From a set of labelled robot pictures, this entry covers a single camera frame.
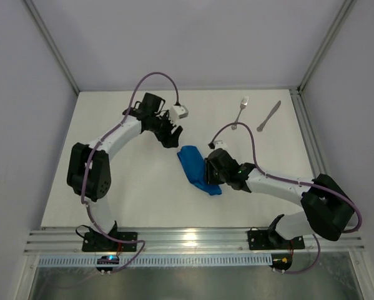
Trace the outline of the blue cloth napkin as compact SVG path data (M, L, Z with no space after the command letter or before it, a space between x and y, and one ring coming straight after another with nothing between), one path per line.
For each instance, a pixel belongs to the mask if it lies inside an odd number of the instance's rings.
M182 146L177 157L189 183L210 196L222 194L219 185L210 185L205 182L205 162L196 146Z

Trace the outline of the silver table knife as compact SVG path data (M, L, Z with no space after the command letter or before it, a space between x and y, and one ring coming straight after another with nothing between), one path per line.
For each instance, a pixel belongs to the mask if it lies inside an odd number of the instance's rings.
M274 107L270 110L269 114L267 117L262 121L262 123L257 127L257 132L262 132L265 125L268 123L270 118L278 111L279 107L281 106L281 101L278 101Z

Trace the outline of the silver fork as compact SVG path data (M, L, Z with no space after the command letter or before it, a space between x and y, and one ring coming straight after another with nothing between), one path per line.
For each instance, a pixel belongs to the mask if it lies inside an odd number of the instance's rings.
M245 96L240 103L239 113L237 114L237 117L235 118L235 121L234 121L233 125L231 126L231 130L236 130L237 123L239 122L239 119L240 119L240 115L241 115L242 111L247 107L248 102L249 102L249 97Z

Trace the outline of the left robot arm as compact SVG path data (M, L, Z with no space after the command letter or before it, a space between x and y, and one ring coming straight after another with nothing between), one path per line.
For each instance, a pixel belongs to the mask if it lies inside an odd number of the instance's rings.
M164 104L164 99L147 92L143 100L123 112L123 120L113 129L89 144L73 145L67 185L81 197L91 221L83 235L82 251L115 251L119 245L121 234L107 197L112 181L111 159L145 131L154 133L167 149L178 147L182 127L176 122L186 118L189 112L181 104L165 110Z

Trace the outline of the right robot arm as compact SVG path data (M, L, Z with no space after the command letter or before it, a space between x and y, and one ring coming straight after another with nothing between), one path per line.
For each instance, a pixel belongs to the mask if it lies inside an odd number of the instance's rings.
M227 184L236 191L270 195L302 208L295 214L278 215L268 226L267 238L275 249L309 234L337 241L355 212L347 195L325 174L311 182L278 180L260 172L255 164L239 164L222 148L212 151L204 164L204 179L209 185Z

